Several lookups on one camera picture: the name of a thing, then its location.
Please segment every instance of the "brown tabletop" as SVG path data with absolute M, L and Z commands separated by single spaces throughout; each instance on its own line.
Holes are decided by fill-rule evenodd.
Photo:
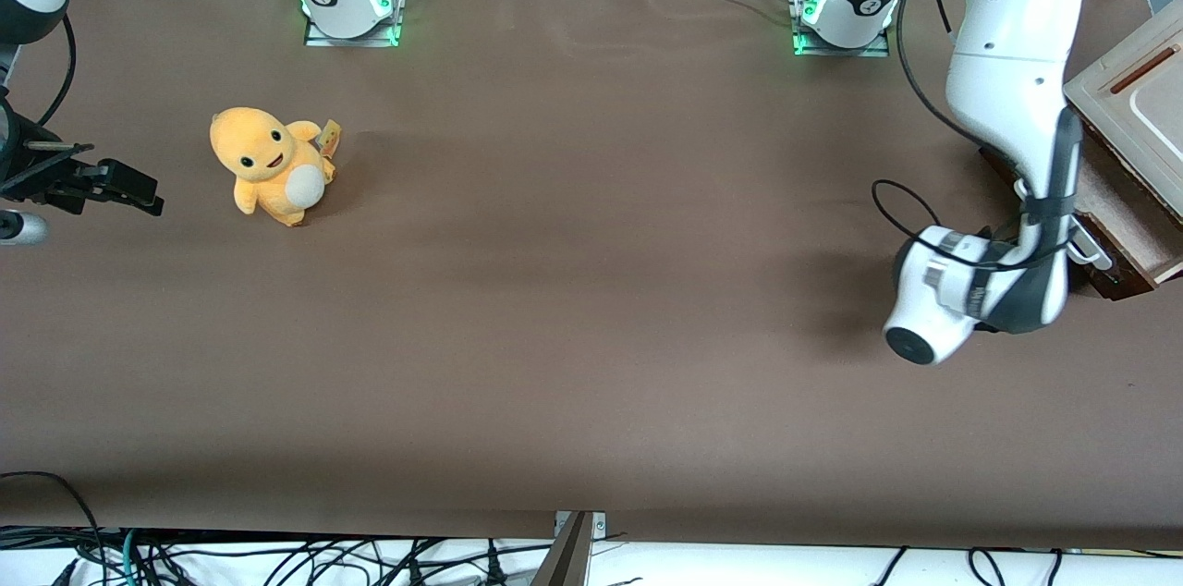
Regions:
M 1183 284 L 896 358 L 872 180 L 968 231 L 1013 198 L 896 60 L 794 57 L 783 0 L 409 0 L 387 50 L 303 47 L 295 0 L 70 13 L 51 128 L 167 204 L 34 207 L 51 239 L 2 252 L 0 466 L 102 524 L 1183 546 Z M 20 111 L 64 56 L 27 49 Z M 207 139 L 234 105 L 342 123 L 306 227 L 235 210 Z M 0 495 L 0 523 L 80 522 Z

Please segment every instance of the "plush toy face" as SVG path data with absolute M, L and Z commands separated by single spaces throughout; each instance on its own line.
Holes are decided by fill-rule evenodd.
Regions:
M 254 108 L 231 108 L 215 115 L 209 142 L 222 166 L 252 182 L 284 172 L 296 154 L 296 139 L 287 127 Z

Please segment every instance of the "stuffed toy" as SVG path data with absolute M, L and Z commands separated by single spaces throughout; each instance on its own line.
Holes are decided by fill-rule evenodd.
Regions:
M 329 159 L 337 152 L 341 127 L 324 130 L 312 122 L 286 127 L 254 108 L 231 108 L 209 124 L 209 142 L 222 166 L 234 173 L 234 204 L 244 214 L 254 206 L 285 226 L 304 223 L 304 210 L 324 195 L 337 174 Z

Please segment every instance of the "toy tag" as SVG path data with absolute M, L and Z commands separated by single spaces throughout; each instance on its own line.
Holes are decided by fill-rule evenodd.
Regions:
M 321 156 L 332 159 L 337 152 L 337 143 L 341 142 L 341 124 L 329 120 L 321 135 L 316 139 L 316 148 L 321 150 Z

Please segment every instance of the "white belly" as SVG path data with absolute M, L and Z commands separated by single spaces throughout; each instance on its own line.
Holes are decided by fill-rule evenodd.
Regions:
M 289 202 L 300 210 L 306 210 L 316 205 L 324 195 L 324 174 L 317 166 L 296 166 L 287 175 L 284 194 L 287 195 Z

